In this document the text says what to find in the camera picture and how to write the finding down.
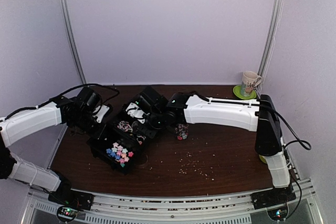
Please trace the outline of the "black three-compartment candy bin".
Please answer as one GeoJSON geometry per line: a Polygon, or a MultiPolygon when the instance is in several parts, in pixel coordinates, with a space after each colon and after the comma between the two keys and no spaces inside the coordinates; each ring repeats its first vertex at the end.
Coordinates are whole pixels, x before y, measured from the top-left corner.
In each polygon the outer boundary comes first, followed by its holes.
{"type": "Polygon", "coordinates": [[[87,144],[90,147],[93,157],[99,158],[100,160],[107,163],[113,170],[117,170],[123,174],[129,173],[131,168],[134,166],[134,163],[137,160],[137,158],[139,158],[143,153],[145,147],[149,143],[151,143],[152,140],[157,135],[157,130],[149,128],[145,123],[144,124],[139,123],[137,120],[131,118],[129,115],[126,114],[125,109],[126,106],[129,104],[124,105],[123,108],[110,121],[106,123],[107,125],[106,135],[104,138],[101,138],[99,140],[90,138],[87,141],[87,144]],[[146,140],[144,141],[144,143],[142,145],[139,145],[135,140],[128,137],[125,133],[121,132],[117,128],[117,124],[120,121],[128,121],[130,124],[132,124],[133,122],[137,122],[140,132],[144,136],[146,136],[146,140]],[[108,157],[106,154],[106,149],[112,147],[112,144],[114,142],[117,142],[135,152],[133,160],[130,162],[130,164],[128,164],[124,168],[120,167],[116,163],[116,161],[108,157]]]}

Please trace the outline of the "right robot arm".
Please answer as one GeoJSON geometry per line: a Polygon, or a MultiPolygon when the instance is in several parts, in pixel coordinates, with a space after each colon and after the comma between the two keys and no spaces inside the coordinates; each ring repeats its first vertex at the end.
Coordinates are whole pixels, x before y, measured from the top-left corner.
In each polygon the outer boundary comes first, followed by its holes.
{"type": "Polygon", "coordinates": [[[232,100],[205,97],[192,91],[178,92],[167,99],[148,86],[131,100],[125,111],[154,131],[174,124],[215,124],[255,132],[255,151],[265,158],[274,186],[269,199],[279,204],[289,196],[290,174],[280,116],[270,96],[232,100]]]}

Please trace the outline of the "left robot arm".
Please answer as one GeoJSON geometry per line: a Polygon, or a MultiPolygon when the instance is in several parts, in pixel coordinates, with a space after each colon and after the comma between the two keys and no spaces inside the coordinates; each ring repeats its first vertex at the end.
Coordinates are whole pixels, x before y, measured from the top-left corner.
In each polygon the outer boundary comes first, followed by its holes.
{"type": "Polygon", "coordinates": [[[46,102],[20,108],[1,118],[1,179],[13,179],[54,192],[64,205],[71,205],[75,192],[61,175],[14,154],[10,147],[52,127],[74,127],[90,137],[103,134],[103,119],[112,111],[100,94],[90,87],[68,98],[61,93],[46,102]]]}

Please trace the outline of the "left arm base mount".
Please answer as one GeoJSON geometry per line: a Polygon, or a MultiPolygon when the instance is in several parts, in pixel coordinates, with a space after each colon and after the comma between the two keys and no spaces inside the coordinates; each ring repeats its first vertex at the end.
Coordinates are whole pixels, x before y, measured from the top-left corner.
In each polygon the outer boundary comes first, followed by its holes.
{"type": "Polygon", "coordinates": [[[94,195],[72,189],[70,180],[61,173],[56,173],[60,179],[60,184],[55,191],[42,187],[48,194],[48,200],[60,204],[56,210],[56,217],[61,223],[74,221],[80,212],[90,210],[94,195]]]}

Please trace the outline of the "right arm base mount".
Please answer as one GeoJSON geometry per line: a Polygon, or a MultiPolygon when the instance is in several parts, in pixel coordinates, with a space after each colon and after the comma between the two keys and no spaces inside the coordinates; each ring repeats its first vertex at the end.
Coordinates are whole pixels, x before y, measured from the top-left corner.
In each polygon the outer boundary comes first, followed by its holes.
{"type": "Polygon", "coordinates": [[[251,194],[254,209],[266,209],[268,217],[276,222],[285,221],[289,216],[289,202],[296,200],[293,186],[272,188],[251,194]]]}

